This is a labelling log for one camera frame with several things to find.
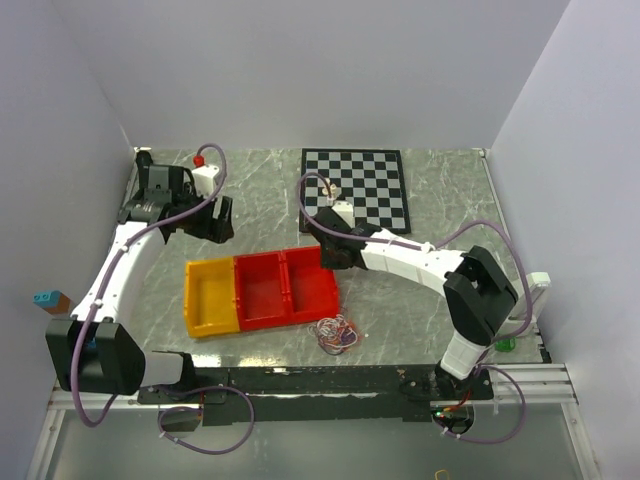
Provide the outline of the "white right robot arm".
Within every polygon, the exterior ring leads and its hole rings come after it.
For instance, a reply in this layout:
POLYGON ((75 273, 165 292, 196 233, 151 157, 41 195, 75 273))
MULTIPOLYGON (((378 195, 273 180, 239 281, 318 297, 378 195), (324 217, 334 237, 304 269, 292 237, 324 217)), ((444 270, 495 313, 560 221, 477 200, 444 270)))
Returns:
POLYGON ((436 385, 445 397, 462 396, 518 301, 492 254, 480 246, 468 251, 438 249, 368 223, 352 226, 334 206, 307 219, 306 229, 320 244, 323 267, 389 273, 446 300, 454 333, 435 367, 436 385))

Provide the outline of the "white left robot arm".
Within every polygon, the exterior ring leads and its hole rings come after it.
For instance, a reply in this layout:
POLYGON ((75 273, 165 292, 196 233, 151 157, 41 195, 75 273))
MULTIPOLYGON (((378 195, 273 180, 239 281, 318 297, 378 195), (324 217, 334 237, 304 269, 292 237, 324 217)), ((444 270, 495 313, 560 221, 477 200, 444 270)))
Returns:
POLYGON ((226 164, 162 165, 136 154, 136 191, 117 215, 115 236, 88 293, 45 339, 60 387, 76 393, 131 395, 161 385, 176 402, 193 397, 197 377, 185 353, 146 351, 127 326, 144 279, 177 230, 222 244, 234 235, 232 200, 220 195, 226 164))

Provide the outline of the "red plastic bin right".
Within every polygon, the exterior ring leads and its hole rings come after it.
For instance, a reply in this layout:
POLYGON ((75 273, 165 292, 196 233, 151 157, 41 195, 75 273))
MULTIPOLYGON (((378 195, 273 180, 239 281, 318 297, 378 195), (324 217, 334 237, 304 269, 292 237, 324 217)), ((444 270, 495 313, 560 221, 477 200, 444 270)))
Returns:
POLYGON ((291 323, 304 324, 340 312, 339 289, 332 270, 322 267, 318 246, 283 251, 291 297, 291 323))

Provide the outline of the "red plastic bin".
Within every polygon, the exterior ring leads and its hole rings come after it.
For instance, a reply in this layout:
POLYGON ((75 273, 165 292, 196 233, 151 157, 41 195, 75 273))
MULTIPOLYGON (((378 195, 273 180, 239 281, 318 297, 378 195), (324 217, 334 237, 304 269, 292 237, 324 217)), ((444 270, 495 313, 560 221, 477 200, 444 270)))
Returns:
POLYGON ((283 251, 291 297, 291 323, 304 324, 340 312, 339 289, 332 270, 322 267, 318 246, 283 251))
POLYGON ((242 332, 288 324, 289 301, 279 251, 235 256, 234 273, 242 332))

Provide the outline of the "black white chessboard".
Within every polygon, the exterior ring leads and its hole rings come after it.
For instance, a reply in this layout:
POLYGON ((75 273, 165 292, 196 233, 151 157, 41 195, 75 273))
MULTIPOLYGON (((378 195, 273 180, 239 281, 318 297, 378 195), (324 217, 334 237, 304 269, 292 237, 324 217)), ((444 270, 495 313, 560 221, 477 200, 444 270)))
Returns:
POLYGON ((401 152, 305 148, 301 172, 317 172, 354 206, 355 220, 395 234, 412 231, 401 152))

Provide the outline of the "yellow plastic bin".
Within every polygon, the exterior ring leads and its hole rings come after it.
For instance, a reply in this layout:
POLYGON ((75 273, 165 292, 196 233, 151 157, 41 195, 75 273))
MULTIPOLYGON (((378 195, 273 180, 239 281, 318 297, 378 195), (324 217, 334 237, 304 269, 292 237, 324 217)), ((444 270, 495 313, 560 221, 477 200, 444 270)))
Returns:
POLYGON ((240 332, 232 257, 186 264, 184 319, 191 338, 240 332))

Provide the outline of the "red plastic bin middle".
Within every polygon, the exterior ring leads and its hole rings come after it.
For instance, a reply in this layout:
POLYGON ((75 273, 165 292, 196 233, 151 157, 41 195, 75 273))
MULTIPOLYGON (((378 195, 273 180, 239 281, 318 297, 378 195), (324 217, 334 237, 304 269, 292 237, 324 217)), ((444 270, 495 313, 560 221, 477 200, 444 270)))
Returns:
POLYGON ((235 256, 234 273, 242 332, 288 324, 289 301, 279 251, 235 256))

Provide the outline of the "blue brown toy block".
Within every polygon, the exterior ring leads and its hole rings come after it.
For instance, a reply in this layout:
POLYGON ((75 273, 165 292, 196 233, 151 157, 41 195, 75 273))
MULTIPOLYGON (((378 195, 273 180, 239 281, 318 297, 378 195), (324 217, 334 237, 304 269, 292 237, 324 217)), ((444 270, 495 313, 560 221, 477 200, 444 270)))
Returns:
POLYGON ((33 303, 52 316, 68 315, 72 310, 71 300, 59 290, 37 292, 33 303))

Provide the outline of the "green plastic toy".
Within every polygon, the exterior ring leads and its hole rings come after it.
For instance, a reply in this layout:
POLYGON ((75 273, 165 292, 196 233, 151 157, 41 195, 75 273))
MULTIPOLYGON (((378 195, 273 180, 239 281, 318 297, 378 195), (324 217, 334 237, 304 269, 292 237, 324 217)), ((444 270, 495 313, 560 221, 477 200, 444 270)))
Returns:
POLYGON ((516 338, 511 337, 503 340, 499 340, 494 344, 494 348, 497 352, 509 353, 516 348, 516 338))

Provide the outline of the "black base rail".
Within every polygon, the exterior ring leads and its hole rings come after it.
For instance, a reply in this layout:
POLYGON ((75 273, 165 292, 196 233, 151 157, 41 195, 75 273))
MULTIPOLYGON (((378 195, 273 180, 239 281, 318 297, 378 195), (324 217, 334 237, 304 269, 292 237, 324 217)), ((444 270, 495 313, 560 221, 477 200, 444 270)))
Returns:
POLYGON ((148 387, 142 405, 200 407, 205 426, 230 425, 254 417, 257 422, 401 419, 429 422, 431 409, 464 400, 494 398, 490 376, 456 380, 433 364, 312 367, 197 368, 196 388, 232 387, 187 393, 148 387))

